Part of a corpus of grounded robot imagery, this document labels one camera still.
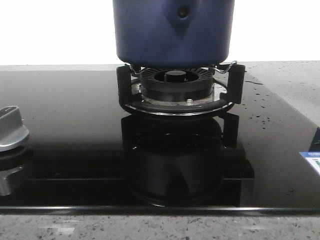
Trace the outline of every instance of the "label sticker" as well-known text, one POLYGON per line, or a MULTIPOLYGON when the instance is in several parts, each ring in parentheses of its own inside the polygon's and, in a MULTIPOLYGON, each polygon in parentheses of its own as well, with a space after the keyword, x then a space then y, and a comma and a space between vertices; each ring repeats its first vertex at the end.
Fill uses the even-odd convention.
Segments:
POLYGON ((320 174, 320 151, 302 151, 300 154, 320 174))

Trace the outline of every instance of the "black glass cooktop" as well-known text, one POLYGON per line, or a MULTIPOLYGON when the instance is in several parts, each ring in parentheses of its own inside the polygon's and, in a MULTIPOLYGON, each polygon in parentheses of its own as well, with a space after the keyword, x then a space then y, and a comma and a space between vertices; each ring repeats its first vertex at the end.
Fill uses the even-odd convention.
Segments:
POLYGON ((320 130, 249 73, 217 116, 133 116, 116 68, 0 72, 6 106, 30 138, 0 153, 0 213, 319 213, 320 130))

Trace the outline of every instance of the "white wall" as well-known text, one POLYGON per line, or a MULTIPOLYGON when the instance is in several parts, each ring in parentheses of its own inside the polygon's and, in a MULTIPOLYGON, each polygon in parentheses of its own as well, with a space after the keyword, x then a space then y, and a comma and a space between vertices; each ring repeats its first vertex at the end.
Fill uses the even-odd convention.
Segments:
MULTIPOLYGON (((319 12, 320 0, 236 0, 228 60, 320 60, 319 12)), ((0 65, 119 62, 112 0, 0 0, 0 65)))

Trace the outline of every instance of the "blue pot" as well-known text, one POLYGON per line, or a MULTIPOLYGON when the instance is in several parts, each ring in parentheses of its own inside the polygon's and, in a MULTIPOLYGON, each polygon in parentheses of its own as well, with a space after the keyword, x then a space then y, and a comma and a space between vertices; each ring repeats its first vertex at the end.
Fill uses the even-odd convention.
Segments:
POLYGON ((195 68, 229 54, 235 0, 113 0, 117 56, 140 67, 195 68))

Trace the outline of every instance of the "speckled countertop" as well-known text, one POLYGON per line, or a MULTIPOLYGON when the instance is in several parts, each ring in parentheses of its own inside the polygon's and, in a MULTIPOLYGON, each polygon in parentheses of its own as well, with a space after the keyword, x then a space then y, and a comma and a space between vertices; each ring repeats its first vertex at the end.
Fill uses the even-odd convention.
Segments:
MULTIPOLYGON (((248 74, 320 126, 320 61, 245 62, 248 74)), ((0 66, 0 71, 103 70, 105 65, 0 66)), ((0 240, 320 239, 319 217, 0 215, 0 240)))

